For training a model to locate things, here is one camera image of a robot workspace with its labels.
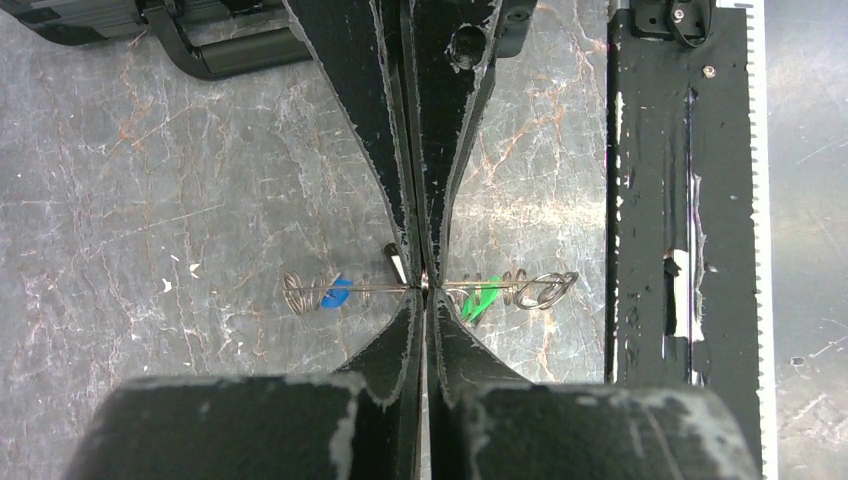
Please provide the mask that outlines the small blue key tag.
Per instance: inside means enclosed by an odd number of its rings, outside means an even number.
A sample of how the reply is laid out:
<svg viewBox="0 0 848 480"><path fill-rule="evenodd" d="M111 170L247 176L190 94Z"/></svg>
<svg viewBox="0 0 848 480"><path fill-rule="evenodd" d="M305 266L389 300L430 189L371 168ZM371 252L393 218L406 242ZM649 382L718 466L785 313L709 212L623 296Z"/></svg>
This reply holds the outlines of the small blue key tag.
<svg viewBox="0 0 848 480"><path fill-rule="evenodd" d="M339 309L349 298L354 286L352 280L338 277L323 294L319 306L322 309Z"/></svg>

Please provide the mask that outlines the black key tag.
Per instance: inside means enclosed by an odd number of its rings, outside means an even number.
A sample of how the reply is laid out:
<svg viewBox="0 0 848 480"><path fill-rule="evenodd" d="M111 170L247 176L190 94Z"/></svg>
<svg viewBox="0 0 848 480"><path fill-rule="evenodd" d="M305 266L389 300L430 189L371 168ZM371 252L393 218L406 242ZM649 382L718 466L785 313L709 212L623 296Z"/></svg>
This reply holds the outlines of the black key tag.
<svg viewBox="0 0 848 480"><path fill-rule="evenodd" d="M408 280L403 267L399 249L395 243L388 243L383 247L383 254L389 261L392 272L401 285L407 285Z"/></svg>

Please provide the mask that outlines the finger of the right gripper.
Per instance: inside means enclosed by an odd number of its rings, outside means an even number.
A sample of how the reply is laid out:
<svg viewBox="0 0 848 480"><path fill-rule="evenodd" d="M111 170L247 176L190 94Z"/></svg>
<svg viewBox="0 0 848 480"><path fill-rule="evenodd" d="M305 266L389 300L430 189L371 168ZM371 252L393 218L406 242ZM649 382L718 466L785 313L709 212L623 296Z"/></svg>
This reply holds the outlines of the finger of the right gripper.
<svg viewBox="0 0 848 480"><path fill-rule="evenodd" d="M533 1L407 1L404 62L411 165L424 269L445 279L458 189L495 85L517 56Z"/></svg>
<svg viewBox="0 0 848 480"><path fill-rule="evenodd" d="M398 1L288 1L285 8L354 132L383 195L409 279L422 272L400 74Z"/></svg>

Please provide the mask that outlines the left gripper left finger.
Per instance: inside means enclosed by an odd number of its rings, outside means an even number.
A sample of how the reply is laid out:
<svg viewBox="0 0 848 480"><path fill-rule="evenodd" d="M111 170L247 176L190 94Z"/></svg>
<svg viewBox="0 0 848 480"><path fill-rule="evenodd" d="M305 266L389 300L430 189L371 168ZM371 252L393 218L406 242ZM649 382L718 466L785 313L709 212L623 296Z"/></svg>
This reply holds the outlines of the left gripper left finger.
<svg viewBox="0 0 848 480"><path fill-rule="evenodd" d="M331 372L160 376L101 404L68 479L415 479L423 296Z"/></svg>

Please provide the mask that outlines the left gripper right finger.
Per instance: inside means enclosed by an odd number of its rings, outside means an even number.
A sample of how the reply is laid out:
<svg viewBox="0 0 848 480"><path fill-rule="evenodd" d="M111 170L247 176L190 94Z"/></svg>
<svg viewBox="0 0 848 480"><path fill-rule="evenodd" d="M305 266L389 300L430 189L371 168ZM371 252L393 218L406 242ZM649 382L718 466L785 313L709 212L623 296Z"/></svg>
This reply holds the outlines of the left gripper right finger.
<svg viewBox="0 0 848 480"><path fill-rule="evenodd" d="M436 479L757 479L729 409L691 386L538 384L427 298L431 473Z"/></svg>

